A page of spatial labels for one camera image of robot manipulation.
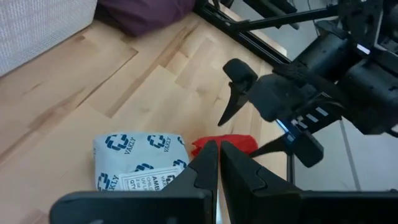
blue logo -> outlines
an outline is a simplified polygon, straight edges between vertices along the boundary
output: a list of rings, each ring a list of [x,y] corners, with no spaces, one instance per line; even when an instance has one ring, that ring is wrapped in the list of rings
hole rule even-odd
[[[158,135],[158,136],[150,135],[148,136],[147,140],[149,141],[149,144],[151,146],[154,146],[158,149],[164,147],[164,144],[166,143],[166,139],[164,138],[163,135]]]
[[[150,170],[150,169],[154,169],[154,167],[151,166],[151,165],[149,165],[149,164],[141,164],[141,165],[138,165],[138,166],[136,167],[135,172],[137,172],[137,171],[143,171],[143,170]]]
[[[150,135],[147,140],[151,146],[154,146],[157,149],[163,149],[163,151],[168,152],[170,150],[171,139],[169,137],[165,137],[161,134],[159,135]]]
[[[118,181],[119,177],[116,175],[113,175],[111,179],[108,174],[101,173],[98,177],[97,189],[99,191],[115,190]]]
[[[173,162],[173,166],[180,166],[181,168],[185,169],[187,167],[187,163],[182,161],[181,159],[177,159]]]
[[[98,177],[97,189],[99,191],[108,190],[110,184],[111,180],[108,178],[108,175],[101,173],[101,175]]]
[[[178,142],[179,142],[181,145],[185,146],[184,141],[182,140],[181,136],[177,137],[177,140],[178,140]]]
[[[168,176],[166,177],[166,184],[169,184],[171,181],[174,180],[174,178],[175,178],[174,175],[168,175]]]
[[[119,136],[117,134],[113,134],[111,136],[108,136],[105,140],[106,146],[116,151],[127,148],[128,143],[129,140],[127,139],[126,134],[120,134]]]

white tile floor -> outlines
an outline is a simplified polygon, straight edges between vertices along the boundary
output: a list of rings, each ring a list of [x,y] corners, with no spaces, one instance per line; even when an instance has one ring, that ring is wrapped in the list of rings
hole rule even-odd
[[[330,0],[309,0],[312,9],[325,7]],[[298,11],[308,10],[307,0],[294,0]],[[245,19],[262,17],[243,0],[231,8]],[[316,37],[312,22],[262,30],[288,51],[293,60]],[[305,190],[387,190],[398,189],[398,139],[388,135],[363,136],[350,122],[338,121],[314,134],[325,148],[324,159],[308,169],[296,159],[298,187]]]

label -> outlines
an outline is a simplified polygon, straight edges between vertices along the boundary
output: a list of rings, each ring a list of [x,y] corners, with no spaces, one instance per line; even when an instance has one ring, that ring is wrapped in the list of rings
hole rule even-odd
[[[119,174],[120,190],[162,190],[182,171],[180,166]]]

red cloth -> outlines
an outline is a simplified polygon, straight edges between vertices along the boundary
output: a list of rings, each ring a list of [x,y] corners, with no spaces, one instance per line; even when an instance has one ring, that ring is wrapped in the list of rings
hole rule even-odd
[[[235,147],[246,154],[250,154],[253,151],[258,149],[258,145],[256,140],[249,135],[242,135],[242,134],[226,134],[224,136],[209,136],[203,137],[192,144],[197,148],[192,151],[193,156],[197,156],[200,150],[205,146],[208,141],[215,140],[217,142],[218,148],[220,148],[221,141],[229,141]]]

purple fabric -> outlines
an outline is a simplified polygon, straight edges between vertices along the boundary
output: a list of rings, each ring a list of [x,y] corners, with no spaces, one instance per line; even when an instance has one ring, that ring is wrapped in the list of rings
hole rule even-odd
[[[130,35],[142,35],[179,21],[192,11],[195,0],[99,0],[107,15]]]

